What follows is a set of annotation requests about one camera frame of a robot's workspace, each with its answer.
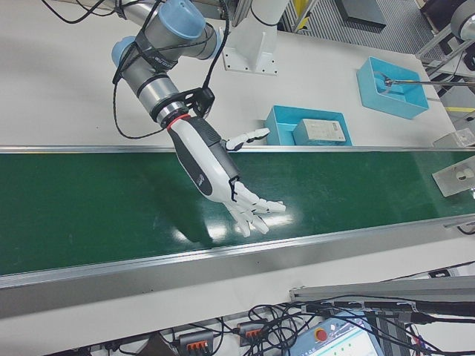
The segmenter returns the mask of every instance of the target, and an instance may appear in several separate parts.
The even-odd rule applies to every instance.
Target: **white pillar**
[[[272,25],[277,24],[288,3],[253,0],[248,16],[229,34],[223,51],[226,70],[278,74],[274,57],[277,26]]]

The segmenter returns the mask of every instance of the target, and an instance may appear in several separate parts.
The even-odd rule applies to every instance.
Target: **red ring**
[[[183,115],[180,115],[179,117],[175,117],[166,127],[167,130],[170,130],[171,126],[178,120],[184,119],[185,117],[190,117],[189,114],[184,113]]]

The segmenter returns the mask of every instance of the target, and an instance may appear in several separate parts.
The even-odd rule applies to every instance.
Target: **floor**
[[[430,25],[414,0],[376,1],[387,22],[386,28],[380,33],[364,25],[351,24],[349,27],[350,24],[343,21],[334,0],[320,0],[307,22],[307,30],[301,33],[400,53],[416,53],[433,38]],[[290,2],[284,16],[285,28],[289,29],[296,18]],[[429,59],[440,59],[442,56],[439,47],[427,54]]]

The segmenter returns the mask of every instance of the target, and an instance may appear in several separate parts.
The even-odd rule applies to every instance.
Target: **white box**
[[[293,131],[296,145],[337,145],[345,142],[340,122],[302,119]]]

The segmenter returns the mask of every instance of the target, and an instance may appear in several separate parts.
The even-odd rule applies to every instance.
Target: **red emergency stop button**
[[[315,339],[317,341],[325,341],[328,338],[327,332],[323,329],[316,329],[315,330]]]

